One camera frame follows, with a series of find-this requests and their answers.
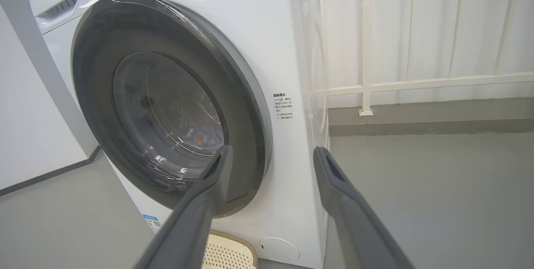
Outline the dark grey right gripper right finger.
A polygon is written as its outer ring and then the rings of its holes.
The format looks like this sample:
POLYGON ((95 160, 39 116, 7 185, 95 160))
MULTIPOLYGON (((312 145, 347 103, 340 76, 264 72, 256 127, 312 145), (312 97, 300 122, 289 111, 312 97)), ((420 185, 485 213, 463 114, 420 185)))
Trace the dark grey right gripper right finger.
POLYGON ((346 269, 414 269, 326 148, 315 147, 313 166, 322 206, 336 224, 346 269))

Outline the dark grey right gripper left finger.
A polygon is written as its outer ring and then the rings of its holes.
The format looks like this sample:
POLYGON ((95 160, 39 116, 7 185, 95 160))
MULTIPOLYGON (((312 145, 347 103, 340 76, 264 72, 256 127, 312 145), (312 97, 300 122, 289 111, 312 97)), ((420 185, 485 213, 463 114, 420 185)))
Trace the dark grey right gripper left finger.
POLYGON ((233 149, 221 147, 132 269, 200 269, 214 216, 227 200, 233 149))

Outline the round dark washing machine door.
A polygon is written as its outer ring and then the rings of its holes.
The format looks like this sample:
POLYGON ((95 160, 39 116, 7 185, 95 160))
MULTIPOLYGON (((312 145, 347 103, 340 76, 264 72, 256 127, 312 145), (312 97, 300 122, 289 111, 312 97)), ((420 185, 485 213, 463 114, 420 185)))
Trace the round dark washing machine door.
POLYGON ((216 217, 252 202, 272 151, 269 110, 252 68, 215 24, 165 0, 99 0, 76 28, 72 74, 96 140, 150 201, 175 208, 230 146, 216 217))

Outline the cream perforated laundry basket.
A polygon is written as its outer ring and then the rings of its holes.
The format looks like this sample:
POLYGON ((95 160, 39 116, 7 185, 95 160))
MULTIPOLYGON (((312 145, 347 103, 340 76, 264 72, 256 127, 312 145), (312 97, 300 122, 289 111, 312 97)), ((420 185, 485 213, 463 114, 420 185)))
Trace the cream perforated laundry basket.
POLYGON ((258 265, 257 253, 248 241, 210 230, 202 269, 257 269, 258 265))

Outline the white front-load washing machine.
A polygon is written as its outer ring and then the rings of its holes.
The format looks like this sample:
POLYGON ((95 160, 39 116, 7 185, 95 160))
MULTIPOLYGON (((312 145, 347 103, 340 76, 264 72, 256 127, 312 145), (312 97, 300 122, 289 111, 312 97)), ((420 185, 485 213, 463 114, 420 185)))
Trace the white front-load washing machine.
MULTIPOLYGON (((73 83, 73 41, 82 16, 98 1, 29 0, 46 46, 81 112, 73 83)), ((259 258, 323 269, 328 215, 320 202, 312 161, 313 148, 329 144, 326 101, 314 86, 324 80, 319 0, 165 1, 215 24, 237 47, 269 110, 272 151, 260 189, 243 210, 215 216, 212 230, 248 241, 259 258), (292 120, 275 119, 275 93, 292 97, 292 120)), ((156 216, 163 225, 173 209, 150 201, 107 159, 139 213, 156 216)))

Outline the blue energy label sticker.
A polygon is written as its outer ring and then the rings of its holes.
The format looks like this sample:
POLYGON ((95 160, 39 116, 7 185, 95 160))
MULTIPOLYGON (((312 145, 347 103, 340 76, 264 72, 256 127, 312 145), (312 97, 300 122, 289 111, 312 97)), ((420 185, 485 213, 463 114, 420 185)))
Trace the blue energy label sticker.
POLYGON ((162 224, 159 222, 158 218, 156 218, 156 216, 150 216, 150 215, 145 215, 145 214, 143 214, 143 217, 146 220, 146 222, 149 224, 149 227, 152 229, 152 231, 155 234, 158 234, 158 232, 160 231, 162 227, 162 224))

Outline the small text instruction label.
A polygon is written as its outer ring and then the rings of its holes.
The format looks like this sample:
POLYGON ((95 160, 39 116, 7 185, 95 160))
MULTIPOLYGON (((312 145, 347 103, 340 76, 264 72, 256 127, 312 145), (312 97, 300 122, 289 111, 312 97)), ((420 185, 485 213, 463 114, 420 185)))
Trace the small text instruction label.
POLYGON ((290 94, 273 94, 273 111, 277 120, 292 120, 294 118, 294 105, 290 94))

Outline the white metal railing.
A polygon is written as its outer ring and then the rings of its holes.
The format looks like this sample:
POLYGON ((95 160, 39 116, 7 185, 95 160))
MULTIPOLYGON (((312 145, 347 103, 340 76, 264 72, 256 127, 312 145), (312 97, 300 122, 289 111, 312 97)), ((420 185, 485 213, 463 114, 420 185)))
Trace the white metal railing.
POLYGON ((333 108, 534 98, 534 0, 323 0, 333 108))

